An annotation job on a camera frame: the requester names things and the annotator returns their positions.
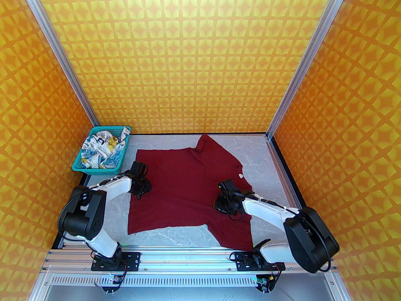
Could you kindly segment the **dark red shirt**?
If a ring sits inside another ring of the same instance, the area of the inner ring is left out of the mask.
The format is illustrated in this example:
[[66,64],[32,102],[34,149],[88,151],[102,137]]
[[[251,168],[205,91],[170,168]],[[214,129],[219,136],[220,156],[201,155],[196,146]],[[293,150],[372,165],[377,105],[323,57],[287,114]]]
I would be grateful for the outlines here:
[[131,197],[127,233],[166,227],[207,225],[221,247],[249,251],[253,248],[251,216],[237,221],[214,209],[218,184],[232,179],[241,191],[252,190],[242,174],[242,164],[209,135],[194,148],[143,150],[136,160],[148,167],[150,192],[140,200]]

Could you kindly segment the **small electronics board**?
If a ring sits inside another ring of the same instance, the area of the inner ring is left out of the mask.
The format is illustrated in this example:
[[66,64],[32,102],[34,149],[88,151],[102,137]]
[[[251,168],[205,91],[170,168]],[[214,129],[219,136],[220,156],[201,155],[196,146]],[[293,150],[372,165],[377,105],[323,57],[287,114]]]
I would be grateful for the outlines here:
[[277,277],[278,275],[275,274],[257,275],[255,278],[256,289],[262,294],[271,293],[276,286]]
[[105,295],[115,295],[120,289],[126,278],[126,273],[121,275],[113,275],[112,278],[102,279],[100,282],[100,288]]

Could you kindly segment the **aluminium frame post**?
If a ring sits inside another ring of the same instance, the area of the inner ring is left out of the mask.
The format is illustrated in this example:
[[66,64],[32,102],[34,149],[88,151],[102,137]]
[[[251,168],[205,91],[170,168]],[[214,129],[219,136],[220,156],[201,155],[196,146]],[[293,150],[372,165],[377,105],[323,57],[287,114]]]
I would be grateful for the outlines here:
[[285,91],[285,94],[278,106],[275,115],[265,134],[267,143],[272,142],[272,138],[288,111],[295,95],[302,84],[315,56],[323,43],[329,28],[331,27],[344,0],[328,0],[317,27],[305,49],[304,54],[295,70],[294,75]]
[[65,74],[87,117],[93,126],[100,126],[101,123],[94,109],[92,108],[92,105],[90,104],[81,83],[79,82],[76,72],[67,57],[67,54],[58,38],[58,35],[56,34],[53,24],[51,23],[41,0],[26,0],[26,2],[28,3],[28,6],[30,7],[40,29],[44,34],[44,37],[56,56],[63,73]]

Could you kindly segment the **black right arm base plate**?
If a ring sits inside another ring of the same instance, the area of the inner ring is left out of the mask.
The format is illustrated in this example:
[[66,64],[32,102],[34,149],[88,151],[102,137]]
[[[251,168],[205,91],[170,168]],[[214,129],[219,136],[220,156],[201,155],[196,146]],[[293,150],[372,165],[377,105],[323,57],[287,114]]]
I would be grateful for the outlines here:
[[286,269],[285,264],[282,262],[267,262],[260,252],[232,252],[229,255],[229,260],[235,263],[239,272],[281,272]]

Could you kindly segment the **white cartoon print garment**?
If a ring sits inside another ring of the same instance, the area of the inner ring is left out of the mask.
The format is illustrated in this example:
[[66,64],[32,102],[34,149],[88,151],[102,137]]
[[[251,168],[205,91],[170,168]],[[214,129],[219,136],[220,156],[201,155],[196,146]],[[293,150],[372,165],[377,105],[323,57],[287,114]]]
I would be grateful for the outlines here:
[[77,156],[81,169],[116,169],[122,161],[130,129],[126,126],[94,129]]

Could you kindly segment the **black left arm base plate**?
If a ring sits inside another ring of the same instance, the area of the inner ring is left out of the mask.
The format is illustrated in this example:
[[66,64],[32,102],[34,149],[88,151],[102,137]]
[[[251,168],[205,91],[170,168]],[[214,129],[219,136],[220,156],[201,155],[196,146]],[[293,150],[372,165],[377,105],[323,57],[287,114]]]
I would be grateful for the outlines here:
[[138,272],[141,253],[139,252],[118,252],[111,257],[91,253],[93,272]]

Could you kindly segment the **teal perforated plastic basket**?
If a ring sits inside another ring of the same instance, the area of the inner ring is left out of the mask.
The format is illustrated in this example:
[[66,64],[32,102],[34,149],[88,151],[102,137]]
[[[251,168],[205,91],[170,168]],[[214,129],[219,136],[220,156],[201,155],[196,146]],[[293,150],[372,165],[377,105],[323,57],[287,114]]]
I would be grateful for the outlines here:
[[[90,132],[89,132],[89,134],[87,136],[89,136],[91,134],[91,132],[94,131],[94,129],[100,129],[100,128],[109,129],[110,127],[122,127],[122,126],[97,126],[97,127],[93,127],[90,130]],[[75,171],[75,172],[83,172],[83,173],[85,173],[87,175],[115,175],[115,174],[118,174],[122,169],[122,162],[124,160],[124,156],[125,156],[127,147],[128,147],[128,142],[126,144],[125,150],[123,151],[123,156],[122,156],[122,161],[120,162],[120,166],[118,168],[116,168],[116,169],[103,169],[103,170],[100,169],[99,170],[99,169],[81,169],[81,168],[77,167],[77,156],[80,153],[80,150],[79,150],[79,152],[76,155],[76,158],[75,158],[75,160],[74,160],[74,162],[72,164],[72,170]]]

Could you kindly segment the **aluminium mounting rail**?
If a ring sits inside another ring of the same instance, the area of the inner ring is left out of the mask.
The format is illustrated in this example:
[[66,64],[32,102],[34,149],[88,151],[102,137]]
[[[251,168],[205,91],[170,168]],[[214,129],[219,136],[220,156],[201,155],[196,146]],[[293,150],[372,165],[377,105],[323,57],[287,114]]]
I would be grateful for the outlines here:
[[[229,255],[234,250],[221,247],[154,247],[124,246],[122,252],[141,253],[138,272],[145,274],[208,274],[238,272]],[[49,250],[42,265],[43,270],[77,268],[89,271],[92,264],[91,249],[86,245],[66,244],[60,249]],[[296,263],[284,263],[285,270],[305,273]]]

